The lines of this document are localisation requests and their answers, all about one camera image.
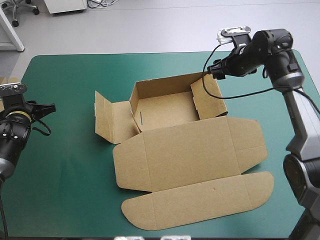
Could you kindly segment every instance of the wire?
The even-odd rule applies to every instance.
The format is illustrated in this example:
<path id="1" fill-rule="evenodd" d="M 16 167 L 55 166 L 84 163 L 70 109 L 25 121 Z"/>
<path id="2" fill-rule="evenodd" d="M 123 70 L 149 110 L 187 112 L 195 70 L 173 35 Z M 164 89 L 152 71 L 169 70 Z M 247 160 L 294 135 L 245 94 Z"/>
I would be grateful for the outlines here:
<path id="1" fill-rule="evenodd" d="M 318 106 L 316 105 L 316 103 L 312 100 L 312 98 L 306 94 L 304 91 L 300 91 L 299 89 L 293 89 L 293 91 L 301 94 L 302 96 L 304 96 L 306 99 L 309 100 L 309 102 L 312 104 L 312 106 L 314 107 L 314 109 L 317 111 L 317 113 L 320 115 L 320 109 L 318 108 Z"/>
<path id="2" fill-rule="evenodd" d="M 227 100 L 227 99 L 238 99 L 238 98 L 244 98 L 244 97 L 248 97 L 248 96 L 252 96 L 252 95 L 257 95 L 257 94 L 263 94 L 272 90 L 277 90 L 277 89 L 288 89 L 287 92 L 291 92 L 291 91 L 295 91 L 297 93 L 299 93 L 300 95 L 304 96 L 306 99 L 309 100 L 309 102 L 312 104 L 312 106 L 314 107 L 314 109 L 317 111 L 317 113 L 320 115 L 320 109 L 317 107 L 316 103 L 312 100 L 312 98 L 306 94 L 303 91 L 300 91 L 299 88 L 295 88 L 293 89 L 290 86 L 277 86 L 277 87 L 271 87 L 265 90 L 261 90 L 261 91 L 255 91 L 255 92 L 251 92 L 251 93 L 246 93 L 246 94 L 242 94 L 242 95 L 235 95 L 235 96 L 227 96 L 227 97 L 222 97 L 222 96 L 216 96 L 213 95 L 211 92 L 208 91 L 206 84 L 205 84 L 205 69 L 206 66 L 210 60 L 210 58 L 212 57 L 212 55 L 215 53 L 215 51 L 221 46 L 221 44 L 219 44 L 218 46 L 216 46 L 213 51 L 211 52 L 211 54 L 209 55 L 209 57 L 207 58 L 207 60 L 205 61 L 204 65 L 203 65 L 203 69 L 202 69 L 202 85 L 204 90 L 206 91 L 206 93 L 216 99 L 223 99 L 223 100 Z M 262 71 L 262 76 L 263 78 L 267 78 L 268 77 L 268 73 L 266 72 L 266 68 L 263 69 Z"/>
<path id="3" fill-rule="evenodd" d="M 115 4 L 118 1 L 119 0 L 112 0 L 112 1 L 101 0 L 101 2 L 97 3 L 94 0 L 86 0 L 86 4 L 91 9 L 106 9 L 107 7 Z"/>
<path id="4" fill-rule="evenodd" d="M 216 99 L 238 99 L 238 98 L 243 98 L 243 97 L 247 97 L 247 96 L 252 96 L 252 95 L 256 95 L 256 94 L 262 94 L 262 93 L 266 93 L 266 92 L 269 92 L 271 90 L 275 90 L 275 89 L 280 89 L 280 88 L 285 88 L 285 87 L 271 87 L 271 88 L 268 88 L 268 89 L 265 89 L 265 90 L 261 90 L 261 91 L 255 91 L 255 92 L 251 92 L 251 93 L 247 93 L 247 94 L 243 94 L 243 95 L 236 95 L 236 96 L 226 96 L 226 97 L 222 97 L 222 96 L 216 96 L 216 95 L 213 95 L 211 92 L 209 92 L 209 90 L 207 89 L 206 87 L 206 84 L 205 84 L 205 70 L 206 70 L 206 66 L 210 60 L 210 58 L 212 57 L 212 55 L 215 53 L 215 51 L 221 46 L 221 44 L 219 44 L 218 46 L 216 46 L 213 51 L 211 52 L 211 54 L 209 55 L 209 57 L 207 58 L 207 60 L 205 61 L 204 65 L 203 65 L 203 69 L 202 69 L 202 85 L 203 85 L 203 88 L 204 90 L 206 91 L 206 93 L 208 95 L 210 95 L 211 97 L 214 97 Z"/>
<path id="5" fill-rule="evenodd" d="M 35 119 L 34 118 L 33 120 L 39 122 L 40 124 L 42 124 L 48 130 L 48 132 L 45 132 L 45 131 L 41 130 L 40 128 L 36 127 L 36 126 L 34 126 L 32 128 L 32 130 L 38 131 L 39 133 L 41 133 L 42 135 L 45 135 L 45 136 L 50 136 L 51 135 L 52 131 L 51 131 L 50 127 L 48 127 L 47 124 L 45 124 L 40 119 Z"/>
<path id="6" fill-rule="evenodd" d="M 2 218 L 2 225 L 3 225 L 3 229 L 4 229 L 4 239 L 9 240 L 7 221 L 6 221 L 4 206 L 2 204 L 1 195 L 0 195 L 0 212 L 1 212 L 1 218 Z"/>

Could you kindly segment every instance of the gray floor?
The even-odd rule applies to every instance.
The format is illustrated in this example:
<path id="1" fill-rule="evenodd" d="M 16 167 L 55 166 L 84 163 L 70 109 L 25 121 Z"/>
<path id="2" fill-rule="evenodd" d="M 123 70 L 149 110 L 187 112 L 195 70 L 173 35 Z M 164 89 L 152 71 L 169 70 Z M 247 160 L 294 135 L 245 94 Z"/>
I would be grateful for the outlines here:
<path id="1" fill-rule="evenodd" d="M 23 10 L 15 28 L 26 49 L 0 52 L 0 76 L 22 78 L 37 55 L 211 51 L 219 29 L 248 25 L 253 33 L 288 29 L 320 89 L 320 1 L 119 0 L 104 10 L 58 16 L 49 14 L 41 0 L 33 1 L 40 5 L 40 14 Z M 0 31 L 0 42 L 3 39 Z"/>

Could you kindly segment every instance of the cardboard flap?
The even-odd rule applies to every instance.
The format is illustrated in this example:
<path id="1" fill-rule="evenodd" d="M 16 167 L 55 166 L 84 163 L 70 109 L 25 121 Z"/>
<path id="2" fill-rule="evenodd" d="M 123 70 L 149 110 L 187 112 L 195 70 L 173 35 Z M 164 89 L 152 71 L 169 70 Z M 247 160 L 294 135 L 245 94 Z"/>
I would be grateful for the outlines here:
<path id="1" fill-rule="evenodd" d="M 113 150 L 118 186 L 149 192 L 240 175 L 267 156 L 257 121 L 226 116 L 147 130 Z"/>
<path id="2" fill-rule="evenodd" d="M 134 226 L 162 230 L 256 209 L 273 189 L 272 174 L 259 172 L 146 194 L 125 200 L 121 209 Z"/>
<path id="3" fill-rule="evenodd" d="M 215 96 L 222 97 L 217 80 L 211 75 L 204 76 L 205 87 Z M 204 89 L 202 78 L 191 84 L 195 108 L 199 118 L 210 119 L 227 115 L 228 110 L 225 101 L 208 95 Z"/>
<path id="4" fill-rule="evenodd" d="M 94 107 L 95 133 L 109 142 L 118 144 L 140 132 L 129 101 L 112 103 L 96 91 Z"/>

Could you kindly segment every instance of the corrugated cardboard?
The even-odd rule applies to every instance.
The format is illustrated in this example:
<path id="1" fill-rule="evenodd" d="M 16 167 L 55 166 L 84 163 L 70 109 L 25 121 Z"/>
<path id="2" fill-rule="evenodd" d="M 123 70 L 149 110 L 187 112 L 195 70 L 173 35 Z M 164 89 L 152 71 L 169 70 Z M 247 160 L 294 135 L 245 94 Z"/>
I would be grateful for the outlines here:
<path id="1" fill-rule="evenodd" d="M 225 102 L 205 96 L 202 72 L 135 83 L 129 101 L 111 103 L 95 92 L 95 132 L 118 144 L 140 132 L 167 128 L 227 114 Z M 207 88 L 221 96 L 206 75 Z"/>
<path id="2" fill-rule="evenodd" d="M 240 175 L 267 156 L 260 124 L 227 116 L 147 130 L 113 149 L 118 186 L 148 192 Z"/>
<path id="3" fill-rule="evenodd" d="M 208 90 L 221 96 L 205 76 Z M 119 187 L 152 192 L 128 199 L 135 226 L 161 230 L 249 211 L 270 197 L 268 172 L 241 175 L 268 156 L 255 120 L 227 117 L 202 72 L 136 82 L 129 101 L 95 93 L 95 132 L 113 149 Z"/>
<path id="4" fill-rule="evenodd" d="M 273 188 L 269 172 L 237 175 L 128 199 L 121 209 L 136 227 L 162 230 L 256 209 Z"/>

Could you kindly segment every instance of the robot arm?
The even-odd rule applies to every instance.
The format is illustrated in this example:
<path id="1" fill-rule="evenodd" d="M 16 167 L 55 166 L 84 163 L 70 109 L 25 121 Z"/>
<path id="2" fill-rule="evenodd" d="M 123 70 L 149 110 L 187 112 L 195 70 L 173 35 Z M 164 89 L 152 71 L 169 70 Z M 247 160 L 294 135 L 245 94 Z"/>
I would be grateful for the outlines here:
<path id="1" fill-rule="evenodd" d="M 55 112 L 55 105 L 25 101 L 23 93 L 26 91 L 27 86 L 20 82 L 0 85 L 0 97 L 4 106 L 4 110 L 0 112 L 0 187 L 13 175 L 31 130 L 47 136 L 51 133 L 40 119 Z M 32 123 L 36 121 L 43 124 L 48 133 L 37 127 L 32 128 Z"/>
<path id="2" fill-rule="evenodd" d="M 284 172 L 298 203 L 305 211 L 290 240 L 320 239 L 320 118 L 304 96 L 304 75 L 292 51 L 293 38 L 285 29 L 258 31 L 252 38 L 249 27 L 226 28 L 218 33 L 220 44 L 233 43 L 224 59 L 207 68 L 214 78 L 244 77 L 264 65 L 273 87 L 282 93 L 294 129 L 286 147 L 291 153 L 283 162 Z"/>

